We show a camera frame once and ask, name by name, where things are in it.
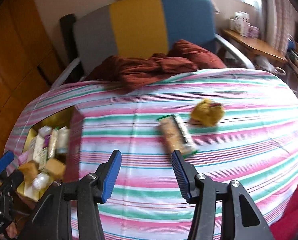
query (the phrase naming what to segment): crumpled blanket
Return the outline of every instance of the crumpled blanket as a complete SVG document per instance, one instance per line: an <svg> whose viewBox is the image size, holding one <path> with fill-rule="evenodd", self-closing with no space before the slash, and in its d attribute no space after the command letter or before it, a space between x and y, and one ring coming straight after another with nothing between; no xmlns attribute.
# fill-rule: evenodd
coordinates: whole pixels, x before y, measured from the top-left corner
<svg viewBox="0 0 298 240"><path fill-rule="evenodd" d="M198 69L226 68L212 52L185 40L177 41L168 55L153 54L148 59L110 56L85 81L118 81L127 90L152 84L171 76Z"/></svg>
<svg viewBox="0 0 298 240"><path fill-rule="evenodd" d="M298 185L284 214L270 226L270 230L276 240L292 240L298 233Z"/></svg>

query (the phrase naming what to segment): cardboard box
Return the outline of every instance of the cardboard box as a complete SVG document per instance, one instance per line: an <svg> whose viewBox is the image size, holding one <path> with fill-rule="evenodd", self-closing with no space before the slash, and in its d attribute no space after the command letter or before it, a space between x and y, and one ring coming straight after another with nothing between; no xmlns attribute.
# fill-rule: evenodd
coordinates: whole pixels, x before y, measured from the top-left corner
<svg viewBox="0 0 298 240"><path fill-rule="evenodd" d="M83 115L75 106L65 108L55 114L48 116L37 124L33 125L26 138L23 152L27 151L30 146L31 140L37 136L39 128L43 126L50 126L52 129L64 126L70 129L69 132L69 148L66 154L65 164L68 167L64 175L64 182L75 181L79 179L79 162L80 162L80 146L81 146L81 135L83 127ZM31 185L23 182L17 189L17 193L22 199L27 201L37 202L44 194L46 189L40 190L39 192L33 192Z"/></svg>

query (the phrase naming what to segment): wooden cabinet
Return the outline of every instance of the wooden cabinet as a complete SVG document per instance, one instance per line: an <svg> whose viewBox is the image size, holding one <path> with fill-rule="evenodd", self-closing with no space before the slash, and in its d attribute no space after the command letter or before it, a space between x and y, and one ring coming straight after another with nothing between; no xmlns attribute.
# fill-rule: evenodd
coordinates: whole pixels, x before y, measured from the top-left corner
<svg viewBox="0 0 298 240"><path fill-rule="evenodd" d="M13 90L32 69L5 0L0 6L0 76Z"/></svg>
<svg viewBox="0 0 298 240"><path fill-rule="evenodd" d="M47 92L48 83L61 72L34 0L4 0L0 5L0 157L25 106Z"/></svg>

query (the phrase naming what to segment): wooden table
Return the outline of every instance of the wooden table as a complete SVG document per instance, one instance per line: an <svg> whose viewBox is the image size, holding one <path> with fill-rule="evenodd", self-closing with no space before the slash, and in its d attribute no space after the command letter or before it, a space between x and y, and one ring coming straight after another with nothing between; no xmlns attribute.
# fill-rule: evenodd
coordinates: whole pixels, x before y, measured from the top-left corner
<svg viewBox="0 0 298 240"><path fill-rule="evenodd" d="M244 46L248 50L247 57L251 61L253 61L257 55L262 55L268 59L278 61L281 65L287 63L287 59L282 54L262 40L243 37L239 33L231 30L222 30L222 35L225 39L233 39ZM225 57L222 51L219 51L218 55L220 58L223 57L221 58L222 60Z"/></svg>

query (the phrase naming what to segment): yellow sponge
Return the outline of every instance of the yellow sponge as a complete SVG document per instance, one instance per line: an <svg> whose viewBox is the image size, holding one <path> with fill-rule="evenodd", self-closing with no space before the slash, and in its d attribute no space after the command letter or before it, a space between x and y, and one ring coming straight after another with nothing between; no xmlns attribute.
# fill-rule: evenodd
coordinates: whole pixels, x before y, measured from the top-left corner
<svg viewBox="0 0 298 240"><path fill-rule="evenodd" d="M224 116L222 104L205 98L199 102L191 113L191 118L200 121L204 126L215 126Z"/></svg>

